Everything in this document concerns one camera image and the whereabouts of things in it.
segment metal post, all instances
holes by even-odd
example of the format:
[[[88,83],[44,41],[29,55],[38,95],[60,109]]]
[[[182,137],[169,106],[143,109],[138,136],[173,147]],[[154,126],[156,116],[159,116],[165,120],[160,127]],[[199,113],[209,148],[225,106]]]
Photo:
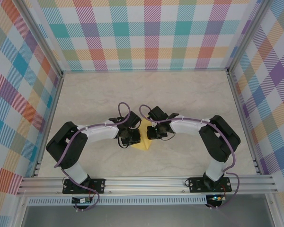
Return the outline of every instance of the metal post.
[[[239,61],[241,60],[246,48],[248,47],[250,41],[252,40],[255,33],[257,32],[257,29],[259,28],[266,12],[269,10],[273,1],[274,0],[263,0],[262,1],[255,18],[251,22],[251,25],[249,26],[249,29],[246,32],[240,47],[238,48],[237,52],[235,53],[235,56],[232,59],[232,62],[229,67],[229,72],[232,72],[236,68]]]
[[[60,68],[58,61],[56,60],[55,56],[53,55],[52,50],[48,46],[42,32],[40,31],[38,25],[36,24],[34,18],[30,14],[26,4],[22,0],[13,0],[15,6],[19,10],[21,16],[25,20],[29,30],[34,35],[37,43],[41,47],[42,51],[44,52],[46,58],[48,59],[49,63],[51,64],[52,68],[55,70],[56,74],[62,77],[62,69]]]
[[[235,104],[236,104],[236,107],[237,107],[237,110],[238,110],[239,118],[241,120],[242,128],[243,128],[243,131],[244,131],[244,134],[245,134],[245,137],[246,137],[246,141],[247,141],[247,144],[248,144],[248,148],[250,150],[251,156],[257,162],[257,166],[259,168],[260,173],[263,174],[264,170],[263,170],[263,167],[261,166],[260,158],[259,158],[259,156],[256,153],[255,145],[254,145],[252,137],[251,137],[251,135],[249,133],[246,117],[245,117],[244,111],[242,109],[241,103],[239,101],[239,94],[238,94],[238,92],[237,92],[237,90],[235,88],[235,85],[233,83],[233,80],[232,80],[230,74],[228,72],[226,72],[226,75],[227,75],[227,79],[228,79],[229,85],[231,87],[231,92],[232,92],[233,99],[235,101]]]
[[[46,142],[47,142],[47,139],[48,139],[48,136],[49,136],[49,132],[50,132],[52,123],[53,123],[53,117],[54,117],[54,114],[55,114],[55,111],[56,111],[56,108],[57,108],[57,105],[58,105],[58,100],[59,100],[60,93],[61,93],[61,90],[62,90],[63,82],[64,82],[64,78],[59,78],[56,94],[55,94],[55,97],[53,99],[53,104],[52,104],[51,111],[50,111],[50,114],[49,114],[49,117],[48,117],[48,120],[47,120],[47,124],[46,124],[46,127],[45,127],[45,131],[44,131],[44,135],[43,135],[43,138],[42,138],[42,141],[41,141],[41,145],[40,145],[40,148],[38,150],[37,159],[35,160],[35,162],[33,164],[34,168],[32,168],[30,176],[34,175],[34,172],[36,170],[36,166],[37,166],[38,162],[40,162],[42,160],[42,157],[43,157],[43,154],[44,154],[44,151],[45,151],[45,147],[46,147]]]

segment gray floor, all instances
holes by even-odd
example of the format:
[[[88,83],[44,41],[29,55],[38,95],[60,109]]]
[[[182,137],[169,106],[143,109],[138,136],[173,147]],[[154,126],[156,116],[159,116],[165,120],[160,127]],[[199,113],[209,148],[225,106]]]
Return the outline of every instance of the gray floor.
[[[23,227],[272,227],[264,195],[237,195],[220,210],[204,205],[28,207]]]
[[[231,171],[256,173],[224,71],[67,74],[49,139],[67,121],[90,125],[117,117],[121,101],[137,114],[139,106],[147,104],[158,105],[168,114],[198,119],[221,115],[242,140]],[[80,163],[90,176],[182,176],[202,175],[210,159],[199,136],[177,134],[169,141],[153,141],[147,151],[121,149],[116,140],[87,142]],[[54,159],[45,152],[39,176],[63,176],[54,165]]]

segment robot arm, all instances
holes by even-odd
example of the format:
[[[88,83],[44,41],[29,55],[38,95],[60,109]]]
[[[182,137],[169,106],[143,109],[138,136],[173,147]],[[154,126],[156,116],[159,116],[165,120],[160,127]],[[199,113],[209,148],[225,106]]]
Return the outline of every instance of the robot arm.
[[[87,126],[84,125],[75,125],[73,122],[66,122],[49,141],[46,150],[55,161],[58,162],[71,137],[78,130],[86,128],[74,138],[65,157],[60,163],[61,169],[63,169],[75,182],[84,185],[90,178],[83,170],[78,160],[87,141],[96,142],[104,139],[121,139],[123,146],[129,146],[140,142],[139,130],[133,127],[135,127],[141,119],[131,111],[129,119],[125,123],[114,125],[125,118],[111,118],[104,122],[104,125],[92,128],[87,128]]]
[[[158,106],[153,108],[148,114],[149,118],[155,121],[172,119],[168,122],[149,126],[147,129],[147,136],[150,140],[167,137],[168,132],[186,133],[190,135],[199,134],[201,136],[212,157],[210,165],[203,175],[203,183],[210,191],[213,190],[224,176],[223,170],[225,169],[225,163],[231,154],[224,139],[215,131],[215,129],[206,123],[183,120],[185,117],[177,113],[168,116]],[[216,115],[211,119],[205,119],[205,121],[214,124],[227,138],[233,150],[235,151],[237,149],[241,140],[222,117]]]

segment plaid wallpaper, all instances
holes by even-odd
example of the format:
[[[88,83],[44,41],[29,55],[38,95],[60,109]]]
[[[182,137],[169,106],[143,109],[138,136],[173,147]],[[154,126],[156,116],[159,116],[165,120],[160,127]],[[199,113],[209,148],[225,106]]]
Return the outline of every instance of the plaid wallpaper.
[[[273,2],[233,79],[257,154],[284,207],[284,0]]]
[[[0,227],[32,170],[57,81],[12,0],[0,0]]]
[[[255,14],[249,6],[258,6],[257,0],[26,2],[61,67],[72,71],[225,68]]]
[[[235,54],[236,54],[236,52],[237,52],[239,46],[241,45],[241,43],[242,43],[242,41],[243,41],[243,38],[244,38],[246,32],[248,31],[250,25],[251,25],[252,20],[255,18],[256,14],[257,14],[257,11],[258,11],[258,9],[259,9],[259,7],[260,7],[262,1],[263,1],[263,0],[257,0],[257,2],[256,2],[256,4],[255,4],[255,6],[254,6],[254,8],[253,8],[253,10],[252,10],[252,12],[251,12],[249,18],[248,18],[248,20],[247,20],[247,22],[246,22],[246,24],[245,24],[245,26],[244,26],[244,28],[243,28],[243,30],[242,30],[240,36],[239,36],[239,39],[238,39],[237,42],[236,42],[236,45],[235,45],[235,47],[233,48],[233,50],[232,50],[232,52],[231,52],[231,56],[230,56],[230,58],[228,59],[228,62],[227,62],[227,64],[226,64],[226,68],[229,68],[229,66],[230,66],[230,64],[231,64],[231,62],[232,62],[232,59],[233,59],[233,57],[235,56]]]

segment cable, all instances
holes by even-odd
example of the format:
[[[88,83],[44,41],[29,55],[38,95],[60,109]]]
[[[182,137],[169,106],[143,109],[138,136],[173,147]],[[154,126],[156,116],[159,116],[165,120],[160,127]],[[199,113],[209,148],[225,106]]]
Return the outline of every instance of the cable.
[[[126,122],[126,121],[128,120],[128,118],[129,118],[129,116],[130,116],[131,109],[130,109],[130,107],[129,107],[129,105],[128,105],[127,103],[125,103],[125,102],[120,102],[119,105],[118,105],[118,111],[119,111],[119,113],[121,113],[121,112],[120,112],[120,105],[121,105],[121,104],[126,105],[127,108],[128,108],[128,115],[127,115],[127,117],[126,117],[123,121],[118,122],[118,123],[114,123],[114,124],[104,124],[104,123],[93,124],[93,125],[87,126],[87,128],[90,129],[90,128],[97,127],[97,126],[117,126],[117,125],[120,125],[120,124],[123,124],[124,122]],[[70,139],[70,141],[68,142],[68,144],[67,144],[67,146],[66,146],[66,148],[65,148],[65,150],[64,150],[64,152],[63,152],[63,154],[61,155],[61,157],[60,157],[60,159],[59,159],[59,161],[54,165],[54,168],[57,168],[57,167],[60,165],[60,163],[63,161],[63,159],[64,159],[64,157],[65,157],[65,155],[66,155],[66,153],[67,153],[67,150],[69,149],[69,147],[70,147],[71,143],[73,142],[74,138],[75,138],[80,132],[84,131],[85,129],[86,129],[86,128],[82,128],[82,129],[76,131],[76,133],[71,137],[71,139]]]
[[[225,207],[227,204],[230,203],[230,201],[233,200],[233,198],[235,198],[236,194],[238,193],[239,187],[240,187],[240,178],[239,178],[239,176],[238,176],[237,174],[235,174],[235,173],[229,173],[229,172],[226,172],[226,174],[236,176],[236,177],[237,177],[237,180],[238,180],[238,185],[237,185],[236,191],[235,191],[235,193],[232,195],[232,197],[231,197],[226,203],[222,204],[222,205],[220,206],[220,208],[221,208],[221,207]]]
[[[189,185],[186,184],[186,181],[184,181],[184,184],[186,187],[189,187]]]
[[[61,170],[62,170],[62,172],[64,172],[64,174],[70,179],[70,181],[73,182],[75,185],[77,185],[78,187],[81,187],[81,188],[83,188],[83,189],[89,190],[90,192],[93,192],[93,193],[97,194],[97,196],[98,196],[97,201],[96,201],[93,205],[90,205],[90,206],[88,206],[87,208],[85,208],[84,210],[81,210],[81,211],[83,212],[83,211],[87,211],[87,210],[92,209],[92,208],[99,202],[99,200],[100,200],[100,195],[99,195],[99,193],[98,193],[96,190],[94,190],[94,189],[85,187],[85,186],[83,186],[83,185],[81,185],[81,184],[75,182],[75,181],[67,174],[67,172],[65,172],[64,169],[61,169]]]
[[[147,108],[150,109],[150,110],[151,110],[151,108],[150,108],[149,106],[147,106],[147,105],[144,105],[144,104],[142,104],[142,105],[139,107],[139,112],[140,112],[141,116],[142,116],[144,119],[146,119],[146,120],[148,120],[148,121],[150,121],[150,122],[153,122],[153,123],[163,123],[163,122],[169,122],[169,121],[177,121],[177,120],[179,120],[179,118],[171,118],[171,119],[166,119],[166,120],[162,120],[162,121],[154,121],[154,120],[149,119],[149,118],[147,118],[147,117],[144,116],[144,114],[143,114],[142,111],[141,111],[141,108],[142,108],[143,106],[147,107]],[[199,119],[194,119],[194,118],[188,118],[188,117],[182,117],[181,120],[193,121],[193,122],[203,122],[203,123],[205,123],[205,124],[208,124],[209,126],[211,126],[213,129],[215,129],[215,130],[222,136],[223,140],[225,141],[225,143],[227,144],[228,148],[229,148],[230,151],[231,151],[232,164],[231,164],[229,167],[226,167],[225,169],[223,169],[223,172],[226,173],[226,174],[235,175],[235,176],[237,177],[237,179],[238,179],[238,186],[237,186],[237,189],[236,189],[235,193],[234,193],[233,196],[231,197],[231,199],[228,200],[225,204],[223,204],[223,205],[220,206],[220,207],[224,207],[226,204],[229,204],[229,202],[230,202],[231,200],[233,200],[233,198],[234,198],[234,197],[236,196],[236,194],[238,193],[239,186],[240,186],[240,179],[239,179],[239,176],[238,176],[237,174],[235,174],[235,173],[227,173],[227,172],[226,172],[227,170],[233,168],[233,167],[235,166],[235,164],[236,164],[235,152],[233,151],[232,146],[231,146],[231,144],[229,143],[229,141],[227,140],[227,138],[224,136],[224,134],[223,134],[214,124],[211,124],[210,122],[207,122],[207,121],[203,121],[203,120],[199,120]]]
[[[126,105],[127,108],[128,108],[127,117],[126,117],[123,121],[118,122],[118,123],[114,123],[114,124],[105,124],[105,123],[93,124],[93,125],[87,126],[87,128],[90,129],[90,128],[96,127],[96,126],[117,126],[117,125],[120,125],[120,124],[123,124],[124,122],[126,122],[126,121],[129,119],[131,109],[130,109],[130,107],[129,107],[129,105],[128,105],[127,103],[125,103],[125,102],[120,102],[120,103],[118,104],[118,111],[119,111],[119,114],[120,114],[120,115],[121,115],[121,112],[120,112],[120,105],[121,105],[121,104]],[[75,138],[80,132],[82,132],[82,131],[85,130],[85,129],[86,129],[86,128],[82,128],[82,129],[76,131],[75,134],[71,137],[71,139],[70,139],[70,141],[68,142],[68,144],[67,144],[67,146],[66,146],[66,148],[65,148],[65,150],[64,150],[64,152],[63,152],[63,154],[61,155],[59,161],[58,161],[57,164],[54,166],[54,168],[58,167],[58,166],[60,165],[60,163],[63,161],[63,159],[64,159],[64,157],[65,157],[65,155],[66,155],[66,153],[67,153],[67,150],[69,149],[69,147],[70,147],[71,143],[73,142],[74,138]],[[83,185],[81,185],[81,184],[75,182],[75,181],[64,171],[64,169],[61,168],[61,170],[62,170],[62,172],[64,172],[64,174],[70,179],[70,181],[73,182],[75,185],[77,185],[78,187],[81,187],[81,188],[83,188],[83,189],[89,190],[89,191],[91,191],[91,192],[97,194],[97,196],[98,196],[97,201],[96,201],[93,205],[87,207],[86,209],[84,209],[84,210],[82,210],[82,211],[87,211],[87,210],[93,208],[93,207],[99,202],[99,200],[100,200],[100,195],[99,195],[99,193],[98,193],[97,191],[91,189],[91,188],[85,187],[85,186],[83,186]]]
[[[127,146],[126,147],[123,147],[123,146],[121,146],[121,143],[120,143],[120,137],[118,137],[117,138],[117,140],[118,140],[118,145],[119,145],[119,147],[121,147],[121,148],[123,148],[123,149],[126,149],[126,148],[128,148],[128,144],[127,144]]]
[[[66,178],[66,176],[62,179],[62,184],[65,186],[65,184],[64,184],[64,179]]]
[[[221,184],[221,186],[224,189],[224,195],[223,196],[226,198],[226,188],[225,188],[225,186],[223,184]]]
[[[93,197],[90,197],[91,191],[89,191],[89,200],[92,201],[93,198],[95,197],[95,193],[93,194]]]
[[[162,141],[168,141],[168,140],[171,140],[172,138],[174,138],[174,137],[175,137],[175,135],[176,135],[176,134],[174,134],[172,137],[170,137],[170,138],[169,138],[169,139],[167,139],[167,140],[163,140],[162,138],[161,138],[161,140],[162,140]]]
[[[152,119],[149,119],[147,117],[144,116],[144,114],[142,113],[141,111],[141,108],[145,106],[147,107],[148,109],[151,110],[151,108],[147,105],[144,105],[142,104],[140,107],[139,107],[139,112],[141,114],[141,116],[150,121],[150,122],[154,122],[154,123],[163,123],[163,122],[169,122],[169,121],[178,121],[179,118],[171,118],[171,119],[166,119],[166,120],[162,120],[162,121],[154,121]],[[193,121],[193,122],[202,122],[202,123],[205,123],[205,124],[208,124],[209,126],[211,126],[212,128],[214,128],[223,138],[223,140],[225,141],[225,143],[227,144],[227,146],[229,147],[229,149],[231,150],[231,155],[232,155],[232,164],[229,166],[229,167],[226,167],[223,172],[229,170],[230,168],[233,168],[234,165],[236,164],[236,156],[235,156],[235,152],[233,151],[232,149],[232,146],[231,144],[229,143],[229,141],[227,140],[227,138],[224,136],[224,134],[214,125],[214,124],[211,124],[210,122],[207,122],[207,121],[203,121],[203,120],[199,120],[199,119],[194,119],[194,118],[188,118],[188,117],[182,117],[181,120],[186,120],[186,121]]]

